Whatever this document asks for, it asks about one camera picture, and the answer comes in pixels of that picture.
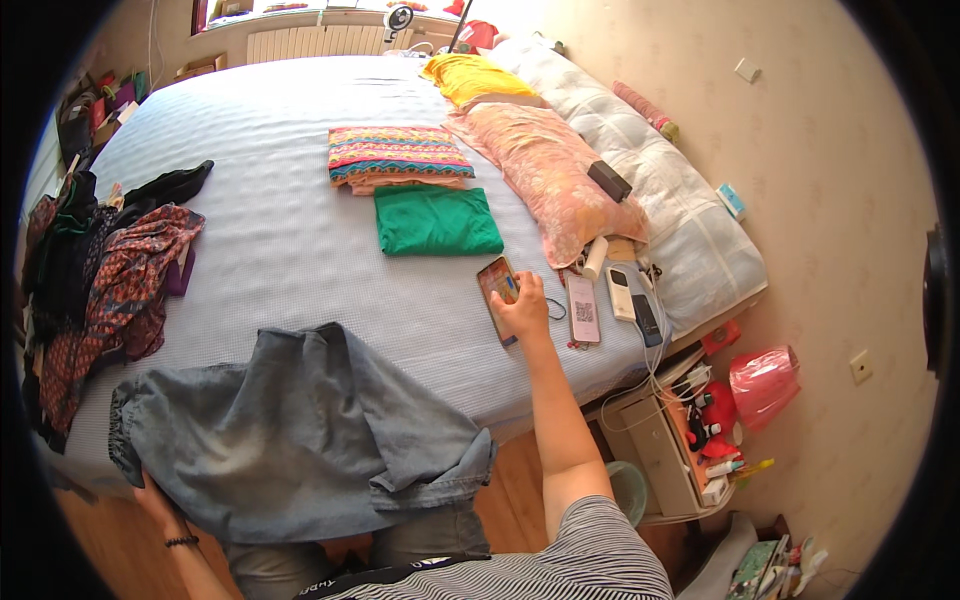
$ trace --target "black lamp pole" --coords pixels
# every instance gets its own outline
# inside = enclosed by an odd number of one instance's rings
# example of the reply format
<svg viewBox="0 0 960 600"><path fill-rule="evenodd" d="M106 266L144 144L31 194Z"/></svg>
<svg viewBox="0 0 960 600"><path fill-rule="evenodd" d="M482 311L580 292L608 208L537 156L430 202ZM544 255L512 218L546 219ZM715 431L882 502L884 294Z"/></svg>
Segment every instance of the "black lamp pole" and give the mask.
<svg viewBox="0 0 960 600"><path fill-rule="evenodd" d="M464 22L467 20L467 13L470 11L470 5L472 4L473 0L467 0L467 5L464 6L464 12L460 15L460 22L457 23L457 31L453 32L453 39L450 41L450 54L455 54L458 50L457 37L460 37L460 30L464 28Z"/></svg>

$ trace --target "black box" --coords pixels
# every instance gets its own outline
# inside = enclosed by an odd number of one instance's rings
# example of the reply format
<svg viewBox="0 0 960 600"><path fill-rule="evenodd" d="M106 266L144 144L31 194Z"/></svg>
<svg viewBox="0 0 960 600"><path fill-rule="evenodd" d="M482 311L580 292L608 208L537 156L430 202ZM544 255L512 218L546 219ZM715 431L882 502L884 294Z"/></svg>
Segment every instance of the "black box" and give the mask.
<svg viewBox="0 0 960 600"><path fill-rule="evenodd" d="M597 185L607 192L607 195L613 198L614 202L623 202L634 188L630 187L622 177L616 174L616 171L603 160L597 160L590 165L587 175L597 182Z"/></svg>

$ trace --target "wastebasket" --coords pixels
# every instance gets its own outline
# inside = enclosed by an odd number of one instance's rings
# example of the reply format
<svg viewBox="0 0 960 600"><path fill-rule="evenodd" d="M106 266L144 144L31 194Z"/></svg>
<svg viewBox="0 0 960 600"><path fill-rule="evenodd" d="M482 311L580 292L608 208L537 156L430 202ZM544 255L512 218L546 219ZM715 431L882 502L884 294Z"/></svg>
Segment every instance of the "wastebasket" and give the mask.
<svg viewBox="0 0 960 600"><path fill-rule="evenodd" d="M643 473L632 463L613 461L607 463L607 474L617 506L630 520L630 525L636 528L647 508L647 482Z"/></svg>

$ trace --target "person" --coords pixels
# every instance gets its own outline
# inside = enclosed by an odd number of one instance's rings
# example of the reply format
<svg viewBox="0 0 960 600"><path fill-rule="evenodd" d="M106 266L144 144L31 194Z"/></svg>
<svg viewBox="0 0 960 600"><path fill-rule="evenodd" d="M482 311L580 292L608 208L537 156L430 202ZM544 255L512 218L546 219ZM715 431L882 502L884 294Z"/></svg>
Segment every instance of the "person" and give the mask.
<svg viewBox="0 0 960 600"><path fill-rule="evenodd" d="M672 598L663 566L613 502L610 478L550 339L543 281L517 273L519 299L491 306L516 333L530 373L550 544L538 554L490 555L472 502L430 509L373 532L370 570L340 577L318 543L223 543L249 599ZM166 540L190 536L144 472L137 501ZM195 543L170 551L193 599L230 598Z"/></svg>

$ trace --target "small bottle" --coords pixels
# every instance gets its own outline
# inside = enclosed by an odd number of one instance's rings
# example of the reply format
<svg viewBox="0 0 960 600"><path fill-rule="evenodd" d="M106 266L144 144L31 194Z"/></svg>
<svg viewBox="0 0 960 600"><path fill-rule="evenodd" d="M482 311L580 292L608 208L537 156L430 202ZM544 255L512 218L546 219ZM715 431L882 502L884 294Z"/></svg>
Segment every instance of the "small bottle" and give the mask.
<svg viewBox="0 0 960 600"><path fill-rule="evenodd" d="M707 475L707 479L712 479L713 477L719 477L720 475L732 473L738 468L743 467L743 464L743 461L727 461L726 463L720 463L719 465L714 465L713 467L707 467L707 470L704 471L704 473Z"/></svg>
<svg viewBox="0 0 960 600"><path fill-rule="evenodd" d="M700 396L696 397L693 403L697 405L697 408L706 408L713 403L713 394L710 392L701 394Z"/></svg>

